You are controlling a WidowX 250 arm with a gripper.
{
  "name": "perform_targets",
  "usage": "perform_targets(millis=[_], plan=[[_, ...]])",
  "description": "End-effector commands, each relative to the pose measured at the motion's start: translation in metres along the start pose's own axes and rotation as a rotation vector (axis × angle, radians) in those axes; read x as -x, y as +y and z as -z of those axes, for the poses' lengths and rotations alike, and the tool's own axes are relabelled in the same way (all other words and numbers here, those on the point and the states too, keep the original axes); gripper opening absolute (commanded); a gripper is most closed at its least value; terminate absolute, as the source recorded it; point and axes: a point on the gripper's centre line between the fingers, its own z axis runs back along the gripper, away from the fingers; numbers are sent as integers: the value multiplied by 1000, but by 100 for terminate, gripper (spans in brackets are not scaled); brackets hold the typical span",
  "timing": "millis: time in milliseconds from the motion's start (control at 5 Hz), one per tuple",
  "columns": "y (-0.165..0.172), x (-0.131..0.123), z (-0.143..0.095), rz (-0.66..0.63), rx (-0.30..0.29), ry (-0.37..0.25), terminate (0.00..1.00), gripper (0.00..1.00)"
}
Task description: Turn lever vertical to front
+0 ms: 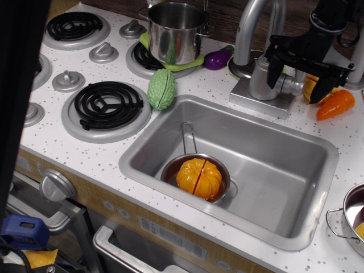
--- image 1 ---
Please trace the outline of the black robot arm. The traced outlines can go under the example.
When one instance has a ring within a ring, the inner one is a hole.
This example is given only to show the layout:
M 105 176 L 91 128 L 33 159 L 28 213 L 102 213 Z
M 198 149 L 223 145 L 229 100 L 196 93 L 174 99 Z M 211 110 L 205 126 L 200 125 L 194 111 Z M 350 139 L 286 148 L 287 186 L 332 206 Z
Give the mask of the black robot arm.
M 355 64 L 338 53 L 333 43 L 341 40 L 350 22 L 361 27 L 362 17 L 363 1 L 319 1 L 309 15 L 310 28 L 304 35 L 271 36 L 265 53 L 268 86 L 274 88 L 285 65 L 318 77 L 310 96 L 312 104 L 345 85 Z

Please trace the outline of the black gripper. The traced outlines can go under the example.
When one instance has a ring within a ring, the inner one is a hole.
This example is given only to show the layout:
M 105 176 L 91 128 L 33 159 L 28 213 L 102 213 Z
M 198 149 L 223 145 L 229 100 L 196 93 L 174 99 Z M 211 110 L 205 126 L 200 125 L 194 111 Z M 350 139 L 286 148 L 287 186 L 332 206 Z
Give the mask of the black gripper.
M 269 62 L 267 84 L 273 89 L 285 65 L 318 78 L 310 104 L 319 103 L 334 87 L 344 84 L 355 64 L 338 53 L 328 37 L 273 35 L 265 57 Z

